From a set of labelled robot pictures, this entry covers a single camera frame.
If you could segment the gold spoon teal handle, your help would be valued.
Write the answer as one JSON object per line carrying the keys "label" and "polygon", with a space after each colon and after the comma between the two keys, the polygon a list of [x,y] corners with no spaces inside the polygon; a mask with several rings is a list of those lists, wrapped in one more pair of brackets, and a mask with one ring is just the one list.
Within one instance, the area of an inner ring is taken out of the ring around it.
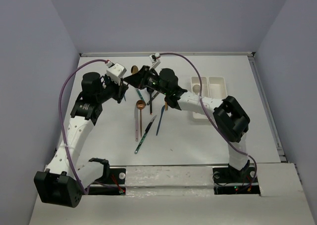
{"label": "gold spoon teal handle", "polygon": [[133,66],[131,67],[131,74],[132,74],[132,75],[136,74],[138,71],[139,71],[139,70],[138,70],[138,67],[137,67],[136,65],[133,65]]}

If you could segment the black spoon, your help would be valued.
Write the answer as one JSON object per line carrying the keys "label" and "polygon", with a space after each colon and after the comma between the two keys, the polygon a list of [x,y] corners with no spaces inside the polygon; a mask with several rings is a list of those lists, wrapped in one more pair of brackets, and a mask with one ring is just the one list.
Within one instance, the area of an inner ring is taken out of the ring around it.
{"label": "black spoon", "polygon": [[153,114],[152,94],[153,94],[154,90],[151,89],[151,88],[147,88],[147,92],[149,93],[149,102],[148,102],[148,105],[150,106],[150,115],[152,115],[152,114]]}

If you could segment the beige plastic spoon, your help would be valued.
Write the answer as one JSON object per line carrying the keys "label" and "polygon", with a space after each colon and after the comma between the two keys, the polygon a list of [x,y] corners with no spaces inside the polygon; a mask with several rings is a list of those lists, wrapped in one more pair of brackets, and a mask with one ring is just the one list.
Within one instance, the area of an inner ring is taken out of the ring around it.
{"label": "beige plastic spoon", "polygon": [[198,84],[194,85],[192,88],[193,92],[197,95],[200,93],[200,89],[201,89],[201,87]]}

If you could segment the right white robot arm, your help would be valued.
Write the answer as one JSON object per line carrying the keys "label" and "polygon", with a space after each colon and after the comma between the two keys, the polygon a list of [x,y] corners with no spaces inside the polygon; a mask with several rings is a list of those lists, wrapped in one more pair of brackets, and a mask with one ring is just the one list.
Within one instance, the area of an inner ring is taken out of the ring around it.
{"label": "right white robot arm", "polygon": [[250,118],[233,96],[213,99],[198,96],[178,85],[178,77],[170,68],[157,73],[149,66],[143,66],[137,73],[124,78],[134,88],[151,88],[165,95],[169,107],[180,111],[205,114],[216,125],[229,148],[228,176],[240,181],[246,176],[250,164],[246,153],[244,134],[249,129]]}

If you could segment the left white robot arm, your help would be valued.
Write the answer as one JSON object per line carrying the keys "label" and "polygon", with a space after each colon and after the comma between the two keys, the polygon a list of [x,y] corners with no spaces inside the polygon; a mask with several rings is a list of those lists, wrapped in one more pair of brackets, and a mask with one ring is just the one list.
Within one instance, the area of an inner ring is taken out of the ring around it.
{"label": "left white robot arm", "polygon": [[104,183],[109,179],[110,168],[106,159],[91,158],[81,168],[76,164],[84,143],[97,123],[109,99],[120,103],[128,89],[122,82],[123,73],[107,71],[83,75],[82,91],[71,111],[66,141],[62,142],[44,171],[35,174],[34,183],[43,203],[75,208],[92,183]]}

